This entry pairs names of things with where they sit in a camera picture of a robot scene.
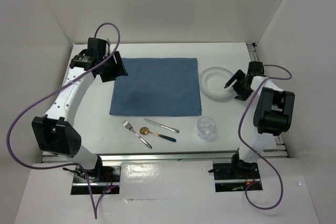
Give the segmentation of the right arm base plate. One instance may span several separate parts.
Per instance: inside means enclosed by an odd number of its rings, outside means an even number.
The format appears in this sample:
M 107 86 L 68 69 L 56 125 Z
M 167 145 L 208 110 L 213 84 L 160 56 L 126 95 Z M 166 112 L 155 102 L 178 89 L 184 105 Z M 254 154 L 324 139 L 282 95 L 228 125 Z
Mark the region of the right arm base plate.
M 208 173 L 214 178 L 216 193 L 245 191 L 247 187 L 263 190 L 258 165 L 252 170 L 236 170 L 231 163 L 213 163 Z

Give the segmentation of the blue cloth napkin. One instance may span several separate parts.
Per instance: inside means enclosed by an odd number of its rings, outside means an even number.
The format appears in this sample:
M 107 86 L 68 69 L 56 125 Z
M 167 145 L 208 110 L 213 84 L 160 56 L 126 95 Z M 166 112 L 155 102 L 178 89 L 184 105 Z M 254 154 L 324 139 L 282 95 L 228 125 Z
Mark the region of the blue cloth napkin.
M 124 58 L 127 76 L 116 79 L 115 116 L 199 116 L 202 104 L 196 58 Z

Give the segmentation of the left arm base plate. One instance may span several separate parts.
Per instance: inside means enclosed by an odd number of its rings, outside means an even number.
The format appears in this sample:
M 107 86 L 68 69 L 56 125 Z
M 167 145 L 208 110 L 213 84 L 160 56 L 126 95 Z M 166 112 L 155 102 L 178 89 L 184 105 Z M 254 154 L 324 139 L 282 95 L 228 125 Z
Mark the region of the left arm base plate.
M 76 166 L 73 169 L 63 167 L 64 171 L 73 174 L 71 195 L 88 195 L 89 188 L 84 172 Z M 90 187 L 93 195 L 101 195 L 106 193 L 108 195 L 119 194 L 120 191 L 120 175 L 121 166 L 106 166 L 103 169 L 102 175 L 93 177 L 88 173 Z

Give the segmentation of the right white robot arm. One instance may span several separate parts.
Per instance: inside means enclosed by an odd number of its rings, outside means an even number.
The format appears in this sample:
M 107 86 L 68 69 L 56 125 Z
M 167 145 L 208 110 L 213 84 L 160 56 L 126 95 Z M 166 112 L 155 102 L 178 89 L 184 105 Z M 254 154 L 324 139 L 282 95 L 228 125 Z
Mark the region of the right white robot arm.
M 255 132 L 249 141 L 238 137 L 243 146 L 232 156 L 229 172 L 235 178 L 242 178 L 256 169 L 260 154 L 264 151 L 271 137 L 279 136 L 289 130 L 292 122 L 295 94 L 276 86 L 264 71 L 258 70 L 244 74 L 238 70 L 225 84 L 236 92 L 235 99 L 246 101 L 252 97 L 246 110 L 255 97 L 258 102 L 253 115 Z

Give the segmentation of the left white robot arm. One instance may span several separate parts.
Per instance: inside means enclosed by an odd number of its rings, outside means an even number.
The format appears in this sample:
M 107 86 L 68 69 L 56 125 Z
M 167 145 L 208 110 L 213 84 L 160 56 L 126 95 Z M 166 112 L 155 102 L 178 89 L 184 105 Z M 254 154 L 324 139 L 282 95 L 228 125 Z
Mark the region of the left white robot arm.
M 73 127 L 75 116 L 96 76 L 100 76 L 102 82 L 109 82 L 127 74 L 118 51 L 111 58 L 88 49 L 74 56 L 69 65 L 66 88 L 58 94 L 45 115 L 34 117 L 31 123 L 39 148 L 81 165 L 87 178 L 99 181 L 107 168 L 100 156 L 82 145 L 81 136 Z

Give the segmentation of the clear drinking glass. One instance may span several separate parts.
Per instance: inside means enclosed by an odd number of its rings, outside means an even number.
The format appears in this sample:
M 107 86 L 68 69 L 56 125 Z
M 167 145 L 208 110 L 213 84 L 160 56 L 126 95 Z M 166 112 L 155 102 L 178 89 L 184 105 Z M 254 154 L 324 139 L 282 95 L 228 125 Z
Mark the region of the clear drinking glass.
M 212 142 L 216 138 L 216 123 L 210 117 L 202 117 L 197 121 L 197 136 L 205 141 Z

